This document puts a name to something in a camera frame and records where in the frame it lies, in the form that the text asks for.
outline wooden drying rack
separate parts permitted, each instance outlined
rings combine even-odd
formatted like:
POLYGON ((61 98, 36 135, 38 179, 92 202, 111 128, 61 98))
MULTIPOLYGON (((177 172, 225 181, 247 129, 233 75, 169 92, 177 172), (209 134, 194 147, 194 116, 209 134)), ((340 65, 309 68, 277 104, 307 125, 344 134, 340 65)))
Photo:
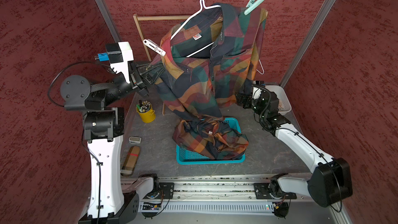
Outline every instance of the wooden drying rack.
MULTIPOLYGON (((150 58, 148 47, 144 45, 143 41, 145 39, 145 35, 141 30, 140 21, 161 21, 161 20, 186 20, 190 16, 189 15, 180 15, 180 16, 146 16, 146 17, 139 17, 137 14, 132 16, 134 18, 135 25, 137 26, 138 33, 141 37, 141 43, 144 46, 145 52, 147 53, 147 57, 149 61, 152 61, 150 58)), ((165 104, 163 103, 162 107, 162 115, 164 115, 165 104)))

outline clothespin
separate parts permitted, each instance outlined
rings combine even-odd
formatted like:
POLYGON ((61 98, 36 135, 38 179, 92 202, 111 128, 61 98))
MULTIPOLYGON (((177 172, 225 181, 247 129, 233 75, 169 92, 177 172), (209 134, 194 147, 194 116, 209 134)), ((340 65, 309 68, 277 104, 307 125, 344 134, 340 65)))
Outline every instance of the clothespin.
POLYGON ((245 15, 249 14, 249 13, 250 13, 251 11, 253 11, 257 6, 259 6, 262 2, 264 2, 264 0, 257 0, 257 1, 255 1, 255 0, 250 0, 250 1, 248 2, 248 4, 246 5, 246 7, 248 7, 248 8, 245 10, 244 14, 245 14, 245 15))
POLYGON ((150 39, 144 39, 142 42, 144 43, 145 46, 148 46, 154 52, 157 52, 161 56, 166 55, 166 51, 164 51, 161 47, 159 47, 156 43, 152 42, 150 39))

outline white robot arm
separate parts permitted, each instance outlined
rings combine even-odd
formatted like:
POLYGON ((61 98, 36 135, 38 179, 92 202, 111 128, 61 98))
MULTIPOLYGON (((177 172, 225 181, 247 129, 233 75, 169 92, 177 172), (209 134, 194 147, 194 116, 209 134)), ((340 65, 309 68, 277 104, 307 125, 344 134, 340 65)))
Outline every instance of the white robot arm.
POLYGON ((352 184, 348 163, 342 158, 334 159, 321 150, 302 135, 288 119, 280 115, 279 99, 274 92, 260 85, 253 87, 258 88, 254 91, 253 98, 236 94, 238 105, 252 108, 259 115, 259 123, 263 129, 290 147, 312 173, 311 177, 276 175, 269 185, 271 195, 281 198, 285 192, 292 192, 311 196, 322 207, 350 197, 352 184))
MULTIPOLYGON (((80 75, 69 76, 61 84, 61 95, 65 103, 57 104, 66 110, 83 113, 82 144, 85 147, 84 140, 87 140, 85 149, 90 153, 92 174, 90 204, 87 215, 79 221, 81 224, 130 222, 137 214, 139 201, 158 188, 158 180, 154 180, 156 175, 149 175, 140 177, 132 185, 132 192, 122 193, 120 151, 124 133, 124 109, 107 106, 133 92, 146 95, 147 87, 155 83, 164 67, 162 64, 134 62, 128 42, 107 44, 106 51, 98 54, 98 59, 109 61, 110 66, 98 64, 112 69, 113 71, 108 71, 113 74, 116 73, 112 82, 95 84, 80 75)), ((51 83, 50 89, 58 76, 51 83)))

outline black cable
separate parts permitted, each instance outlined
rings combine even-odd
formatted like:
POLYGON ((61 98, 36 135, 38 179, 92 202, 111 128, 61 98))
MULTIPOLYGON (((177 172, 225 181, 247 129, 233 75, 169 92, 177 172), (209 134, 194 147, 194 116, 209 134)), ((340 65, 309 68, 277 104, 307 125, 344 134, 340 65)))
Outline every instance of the black cable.
POLYGON ((262 122, 263 119, 261 119, 261 116, 264 115, 264 113, 266 112, 267 108, 269 107, 269 105, 270 105, 270 103, 271 103, 271 92, 270 92, 268 89, 266 89, 264 86, 261 86, 261 85, 252 84, 251 86, 252 86, 252 87, 256 87, 256 88, 258 88, 258 89, 262 89, 262 90, 268 92, 268 102, 267 102, 266 106, 264 107, 263 111, 262 111, 262 112, 260 113, 260 115, 258 116, 258 121, 256 121, 255 113, 253 113, 253 117, 254 117, 254 120, 255 120, 257 123, 260 123, 261 127, 262 127, 264 130, 270 132, 270 130, 269 130, 269 129, 265 126, 265 124, 262 122))
POLYGON ((152 216, 152 218, 155 217, 155 216, 157 216, 158 214, 160 214, 160 213, 167 207, 167 205, 169 204, 169 202, 170 202, 170 198, 169 198, 169 200, 167 201, 166 206, 164 206, 164 208, 163 208, 161 211, 159 211, 156 215, 152 216))
POLYGON ((51 88, 53 87, 55 81, 58 79, 58 77, 59 77, 65 70, 67 70, 68 68, 70 68, 70 67, 72 67, 72 66, 74 66, 74 65, 76 65, 76 64, 81 64, 81 63, 92 63, 92 64, 101 65, 101 66, 103 66, 103 67, 111 67, 111 66, 108 66, 108 65, 105 65, 105 64, 100 64, 100 63, 96 63, 96 62, 88 62, 88 61, 75 62, 75 63, 69 64, 69 65, 67 65, 66 67, 64 67, 64 68, 61 70, 61 72, 59 72, 58 75, 53 79, 53 81, 51 82, 51 84, 50 84, 50 86, 49 86, 49 90, 48 90, 48 92, 47 92, 47 97, 48 97, 49 100, 50 100, 53 104, 55 104, 56 106, 64 107, 63 105, 58 104, 57 102, 55 102, 55 101, 51 98, 51 96, 50 96, 51 88))
POLYGON ((289 199, 289 205, 287 206, 287 212, 286 212, 286 215, 289 213, 289 209, 290 209, 290 203, 291 203, 291 201, 292 201, 292 197, 293 197, 293 194, 291 194, 291 195, 290 195, 290 199, 289 199))
POLYGON ((281 130, 281 129, 289 130, 289 131, 291 131, 292 133, 294 133, 295 135, 297 135, 299 138, 301 138, 302 140, 304 140, 304 142, 306 142, 312 149, 314 149, 314 151, 316 151, 316 153, 318 153, 318 155, 319 155, 320 157, 322 157, 323 160, 325 160, 326 164, 329 166, 331 172, 333 173, 334 179, 336 180, 336 183, 337 183, 337 188, 339 189, 339 193, 340 193, 340 209, 337 210, 337 209, 335 209, 333 206, 331 206, 331 208, 332 208, 334 211, 336 211, 337 213, 340 213, 341 210, 342 210, 342 208, 343 208, 343 199, 342 199, 342 197, 341 197, 340 184, 339 184, 339 182, 338 182, 338 180, 337 180, 337 177, 336 177, 336 174, 334 173, 334 171, 333 171, 332 167, 330 166, 329 162, 326 161, 326 159, 321 155, 321 153, 319 153, 312 145, 310 145, 309 142, 307 142, 304 138, 302 138, 302 137, 299 135, 300 132, 295 132, 295 131, 292 131, 292 130, 290 130, 290 129, 288 129, 288 128, 284 128, 284 127, 278 128, 278 129, 276 129, 276 130, 281 130))
POLYGON ((99 222, 99 220, 100 220, 100 209, 101 209, 101 163, 99 162, 99 160, 97 159, 97 157, 94 156, 94 154, 92 154, 91 151, 88 150, 88 149, 84 146, 84 143, 83 143, 83 141, 84 141, 83 136, 84 136, 84 129, 83 129, 83 132, 82 132, 82 146, 83 146, 83 148, 84 148, 88 153, 90 153, 90 155, 92 155, 92 157, 93 157, 95 160, 97 160, 97 165, 98 165, 98 169, 99 169, 99 182, 98 182, 98 216, 97 216, 97 224, 98 224, 98 222, 99 222))
MULTIPOLYGON (((257 91, 260 90, 260 88, 257 88, 256 92, 254 92, 253 97, 256 95, 257 91)), ((256 103, 254 103, 254 99, 251 99, 251 105, 252 106, 256 106, 258 103, 258 99, 260 99, 260 97, 257 98, 256 103)))

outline shirt label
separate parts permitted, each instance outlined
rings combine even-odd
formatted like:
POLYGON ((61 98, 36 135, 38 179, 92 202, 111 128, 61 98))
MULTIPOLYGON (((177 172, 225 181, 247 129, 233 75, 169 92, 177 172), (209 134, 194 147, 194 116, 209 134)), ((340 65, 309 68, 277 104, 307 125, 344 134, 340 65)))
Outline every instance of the shirt label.
POLYGON ((193 36, 193 38, 194 38, 195 40, 198 40, 198 39, 201 38, 201 37, 202 37, 202 35, 199 34, 199 33, 197 33, 195 36, 193 36))

